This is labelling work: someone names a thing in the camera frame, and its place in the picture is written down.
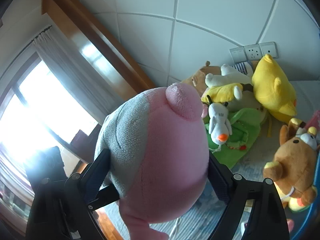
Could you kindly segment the pink and white round plush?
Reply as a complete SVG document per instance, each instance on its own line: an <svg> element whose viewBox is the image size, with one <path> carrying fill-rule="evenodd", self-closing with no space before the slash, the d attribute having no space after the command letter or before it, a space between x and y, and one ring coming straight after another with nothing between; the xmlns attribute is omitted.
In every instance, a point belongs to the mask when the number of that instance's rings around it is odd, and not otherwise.
<svg viewBox="0 0 320 240"><path fill-rule="evenodd" d="M106 182L119 193L131 239L168 239L151 228L184 215L207 181L209 149L196 89L185 83L146 90L109 114L95 153L111 152Z"/></svg>

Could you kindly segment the pig plush teal shirt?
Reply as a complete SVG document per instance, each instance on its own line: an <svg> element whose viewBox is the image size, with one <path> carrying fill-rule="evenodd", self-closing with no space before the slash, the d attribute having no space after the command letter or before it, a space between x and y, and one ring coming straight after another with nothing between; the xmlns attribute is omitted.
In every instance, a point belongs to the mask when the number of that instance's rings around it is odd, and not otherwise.
<svg viewBox="0 0 320 240"><path fill-rule="evenodd" d="M288 226L289 233L291 233L295 226L294 221L292 219L287 219L287 226Z"/></svg>

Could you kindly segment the blue crate lid flap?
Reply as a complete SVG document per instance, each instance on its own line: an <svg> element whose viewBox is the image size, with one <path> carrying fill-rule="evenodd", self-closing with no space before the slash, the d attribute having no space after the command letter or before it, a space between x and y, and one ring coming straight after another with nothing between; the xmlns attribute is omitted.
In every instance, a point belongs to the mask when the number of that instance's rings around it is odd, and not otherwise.
<svg viewBox="0 0 320 240"><path fill-rule="evenodd" d="M308 233L311 232L312 226L315 225L316 219L319 216L319 197L310 205L310 209L306 214L306 218L301 227L297 230L291 239L303 239Z"/></svg>

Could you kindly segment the brown bear on yellow duck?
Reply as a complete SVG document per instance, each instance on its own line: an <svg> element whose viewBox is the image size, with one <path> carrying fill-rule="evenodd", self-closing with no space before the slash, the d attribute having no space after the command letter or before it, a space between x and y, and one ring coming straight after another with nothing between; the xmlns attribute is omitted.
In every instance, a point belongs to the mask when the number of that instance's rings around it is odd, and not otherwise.
<svg viewBox="0 0 320 240"><path fill-rule="evenodd" d="M302 120L292 118L279 132L280 146L271 162L265 164L264 178L273 180L284 207L300 212L317 197L313 185L319 145L317 129L305 128Z"/></svg>

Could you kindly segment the light blue bed sheet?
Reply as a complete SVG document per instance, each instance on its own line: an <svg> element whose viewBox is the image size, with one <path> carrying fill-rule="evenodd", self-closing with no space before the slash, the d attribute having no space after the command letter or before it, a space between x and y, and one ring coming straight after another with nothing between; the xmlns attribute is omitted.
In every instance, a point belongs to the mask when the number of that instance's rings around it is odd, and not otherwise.
<svg viewBox="0 0 320 240"><path fill-rule="evenodd" d="M298 118L309 121L313 113L319 109L319 81L293 81L297 94ZM261 181L263 179L264 165L273 159L279 147L279 130L282 124L278 120L272 121L272 136L266 136L267 124L263 124L261 135L254 142L251 149L231 169L248 180ZM223 202L219 201L210 184L206 184L203 194L193 207L181 217L177 224L174 239L207 239L225 209ZM286 215L292 219L295 226L290 238L301 227L310 208L302 212L291 212L285 209ZM123 239L129 239L129 233L120 217L118 206L112 203L104 208L107 217Z"/></svg>

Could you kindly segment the green frog plush pouch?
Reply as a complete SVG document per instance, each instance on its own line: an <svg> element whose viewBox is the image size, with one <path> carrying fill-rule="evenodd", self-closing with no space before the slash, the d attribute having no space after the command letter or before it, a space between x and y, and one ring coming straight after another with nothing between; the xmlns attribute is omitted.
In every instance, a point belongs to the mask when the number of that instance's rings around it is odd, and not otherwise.
<svg viewBox="0 0 320 240"><path fill-rule="evenodd" d="M231 112L228 120L233 134L227 142L218 146L213 143L210 134L207 135L210 152L228 168L232 168L252 147L261 130L266 113L253 108L242 108Z"/></svg>

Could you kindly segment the small white bird plush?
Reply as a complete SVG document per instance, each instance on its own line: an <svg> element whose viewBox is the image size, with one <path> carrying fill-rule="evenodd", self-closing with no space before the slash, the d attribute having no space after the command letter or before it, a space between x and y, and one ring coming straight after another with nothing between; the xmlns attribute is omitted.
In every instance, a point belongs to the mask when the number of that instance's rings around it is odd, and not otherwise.
<svg viewBox="0 0 320 240"><path fill-rule="evenodd" d="M221 103L212 103L208 108L209 127L208 133L212 142L223 145L232 135L231 123L228 120L228 109Z"/></svg>

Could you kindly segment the pink pig green clover shirt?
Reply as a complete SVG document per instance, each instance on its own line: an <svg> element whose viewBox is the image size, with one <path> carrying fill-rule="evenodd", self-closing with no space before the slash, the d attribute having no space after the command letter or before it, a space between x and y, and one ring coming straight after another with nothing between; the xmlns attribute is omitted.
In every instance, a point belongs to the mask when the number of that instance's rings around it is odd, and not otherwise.
<svg viewBox="0 0 320 240"><path fill-rule="evenodd" d="M206 103L203 103L201 118L204 119L207 115L208 115L208 105Z"/></svg>

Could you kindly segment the yellow pikachu plush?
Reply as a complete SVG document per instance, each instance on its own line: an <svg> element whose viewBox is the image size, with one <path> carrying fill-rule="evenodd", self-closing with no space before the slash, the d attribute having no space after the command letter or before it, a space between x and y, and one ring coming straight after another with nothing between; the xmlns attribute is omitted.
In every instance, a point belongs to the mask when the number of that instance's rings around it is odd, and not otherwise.
<svg viewBox="0 0 320 240"><path fill-rule="evenodd" d="M270 54L258 62L252 83L255 98L274 118L287 124L297 115L296 91Z"/></svg>

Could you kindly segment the yellow banana dog plush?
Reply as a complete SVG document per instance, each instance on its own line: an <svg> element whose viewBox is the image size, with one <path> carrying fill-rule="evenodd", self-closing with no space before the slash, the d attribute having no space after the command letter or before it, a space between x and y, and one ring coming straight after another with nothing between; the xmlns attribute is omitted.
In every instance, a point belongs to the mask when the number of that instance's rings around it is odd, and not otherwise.
<svg viewBox="0 0 320 240"><path fill-rule="evenodd" d="M206 75L204 83L207 89L201 96L202 102L209 104L240 101L244 91L253 90L251 78L233 67L224 64L220 67L220 72L220 75Z"/></svg>

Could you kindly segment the brown capybara plush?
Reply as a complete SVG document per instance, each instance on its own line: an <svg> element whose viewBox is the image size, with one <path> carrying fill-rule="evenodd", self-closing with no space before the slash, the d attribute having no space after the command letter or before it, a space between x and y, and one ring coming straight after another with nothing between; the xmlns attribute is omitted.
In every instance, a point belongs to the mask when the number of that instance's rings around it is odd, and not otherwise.
<svg viewBox="0 0 320 240"><path fill-rule="evenodd" d="M199 96L201 97L204 91L207 89L207 85L205 84L205 77L207 74L220 75L220 67L219 66L211 66L209 61L206 61L205 65L201 67L197 72L195 72L189 78L181 81L181 83L186 83L193 86Z"/></svg>

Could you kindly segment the white wall socket panel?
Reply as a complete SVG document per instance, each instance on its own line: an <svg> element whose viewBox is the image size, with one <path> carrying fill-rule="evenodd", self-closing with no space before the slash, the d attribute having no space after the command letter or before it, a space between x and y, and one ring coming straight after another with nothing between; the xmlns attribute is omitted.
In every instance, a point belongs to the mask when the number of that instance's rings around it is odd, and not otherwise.
<svg viewBox="0 0 320 240"><path fill-rule="evenodd" d="M279 58L277 45L275 42L263 42L244 47L236 47L229 50L234 63L244 61L259 61L265 54L270 54L274 59Z"/></svg>

